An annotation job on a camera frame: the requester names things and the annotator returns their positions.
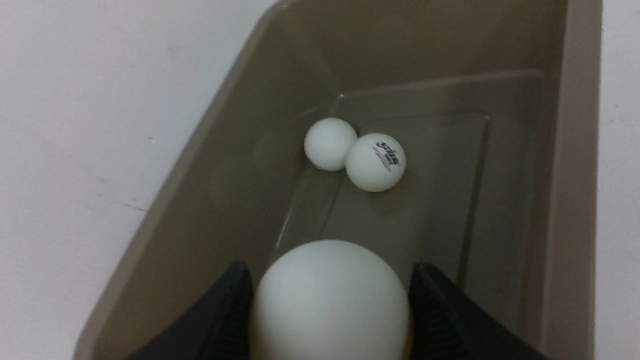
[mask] brown plastic bin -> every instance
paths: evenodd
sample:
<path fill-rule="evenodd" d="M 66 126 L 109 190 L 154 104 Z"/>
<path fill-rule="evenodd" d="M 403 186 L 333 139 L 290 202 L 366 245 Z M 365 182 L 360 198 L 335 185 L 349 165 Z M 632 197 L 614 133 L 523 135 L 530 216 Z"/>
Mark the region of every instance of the brown plastic bin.
<path fill-rule="evenodd" d="M 121 359 L 233 260 L 297 245 L 436 265 L 551 358 L 589 359 L 598 1 L 302 0 L 256 27 L 105 290 L 78 359 Z M 364 193 L 303 152 L 340 117 L 408 172 Z"/>

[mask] printed logo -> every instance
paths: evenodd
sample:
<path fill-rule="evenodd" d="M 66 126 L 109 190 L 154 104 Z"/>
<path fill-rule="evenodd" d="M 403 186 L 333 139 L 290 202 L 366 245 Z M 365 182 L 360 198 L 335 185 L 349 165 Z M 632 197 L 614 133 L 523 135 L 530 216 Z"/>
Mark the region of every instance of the printed logo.
<path fill-rule="evenodd" d="M 387 145 L 387 143 L 385 142 L 376 143 L 376 146 L 377 147 L 372 147 L 372 149 L 376 152 L 376 155 L 378 155 L 380 161 L 382 161 L 382 165 L 384 165 L 384 167 L 387 168 L 389 172 L 391 172 L 392 166 L 402 166 L 400 165 L 400 160 L 398 160 L 396 156 L 397 151 L 391 149 L 391 146 Z"/>

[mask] ping pong ball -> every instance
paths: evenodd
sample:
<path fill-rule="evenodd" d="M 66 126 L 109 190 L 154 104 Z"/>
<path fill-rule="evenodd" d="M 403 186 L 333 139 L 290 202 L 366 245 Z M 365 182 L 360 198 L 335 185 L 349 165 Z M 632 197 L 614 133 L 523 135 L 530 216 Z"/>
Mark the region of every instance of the ping pong ball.
<path fill-rule="evenodd" d="M 345 156 L 358 139 L 356 131 L 346 121 L 327 118 L 316 122 L 305 137 L 305 153 L 317 168 L 339 171 Z"/>
<path fill-rule="evenodd" d="M 379 193 L 400 182 L 406 171 L 406 154 L 396 139 L 368 134 L 354 143 L 346 158 L 347 175 L 366 192 Z"/>
<path fill-rule="evenodd" d="M 254 360 L 401 360 L 410 310 L 396 273 L 338 240 L 286 253 L 262 278 L 252 308 Z"/>

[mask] black plastic part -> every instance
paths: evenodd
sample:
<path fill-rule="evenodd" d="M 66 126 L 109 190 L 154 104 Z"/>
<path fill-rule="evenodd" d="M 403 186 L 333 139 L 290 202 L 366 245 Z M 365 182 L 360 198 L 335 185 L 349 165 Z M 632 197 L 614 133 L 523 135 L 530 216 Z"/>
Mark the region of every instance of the black plastic part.
<path fill-rule="evenodd" d="M 409 299 L 415 324 L 412 360 L 547 360 L 433 265 L 415 265 Z"/>
<path fill-rule="evenodd" d="M 249 360 L 253 285 L 244 263 L 232 263 L 211 289 L 129 360 Z"/>

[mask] blurry ball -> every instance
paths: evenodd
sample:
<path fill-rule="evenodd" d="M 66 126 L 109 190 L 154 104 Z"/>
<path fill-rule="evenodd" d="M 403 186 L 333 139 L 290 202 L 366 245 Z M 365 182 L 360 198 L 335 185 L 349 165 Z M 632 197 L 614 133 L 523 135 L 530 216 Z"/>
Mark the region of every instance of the blurry ball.
<path fill-rule="evenodd" d="M 265 274 L 252 309 L 256 360 L 400 360 L 409 303 L 396 273 L 373 252 L 315 241 Z"/>
<path fill-rule="evenodd" d="M 317 168 L 339 171 L 344 168 L 347 151 L 358 139 L 346 121 L 327 118 L 316 122 L 305 137 L 305 153 Z"/>
<path fill-rule="evenodd" d="M 396 139 L 384 134 L 368 134 L 350 148 L 347 175 L 367 192 L 384 192 L 394 187 L 406 171 L 406 155 Z"/>

